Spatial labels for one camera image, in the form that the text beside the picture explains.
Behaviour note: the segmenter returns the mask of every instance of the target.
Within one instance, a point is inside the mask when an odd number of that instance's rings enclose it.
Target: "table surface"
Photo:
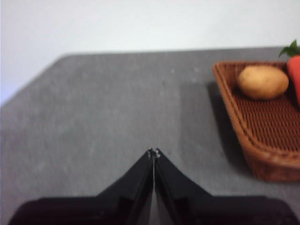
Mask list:
[[[149,147],[213,195],[279,198],[300,218],[300,183],[251,175],[211,70],[218,60],[277,60],[279,51],[60,58],[1,108],[1,224],[28,200],[97,195]]]

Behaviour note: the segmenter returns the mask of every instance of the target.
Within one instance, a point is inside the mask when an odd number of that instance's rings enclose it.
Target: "brown woven basket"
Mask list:
[[[236,87],[236,77],[248,65],[269,65],[286,71],[286,64],[223,61],[213,66],[248,166],[262,180],[300,180],[300,107],[295,100],[293,85],[277,99],[251,100]]]

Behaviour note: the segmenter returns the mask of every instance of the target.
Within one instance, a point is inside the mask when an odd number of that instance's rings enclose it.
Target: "orange carrot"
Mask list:
[[[298,105],[300,106],[300,48],[297,46],[296,40],[294,40],[289,47],[285,47],[279,56],[282,53],[291,56],[287,62],[287,70],[294,83]]]

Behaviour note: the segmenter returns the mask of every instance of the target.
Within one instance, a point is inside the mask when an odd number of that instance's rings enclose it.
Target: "potato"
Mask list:
[[[238,76],[237,84],[248,97],[269,100],[286,91],[289,79],[276,67],[248,66]]]

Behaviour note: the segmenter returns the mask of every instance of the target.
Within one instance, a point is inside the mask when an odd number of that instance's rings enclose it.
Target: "white wall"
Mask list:
[[[1,104],[66,53],[274,46],[295,38],[300,0],[2,0]]]

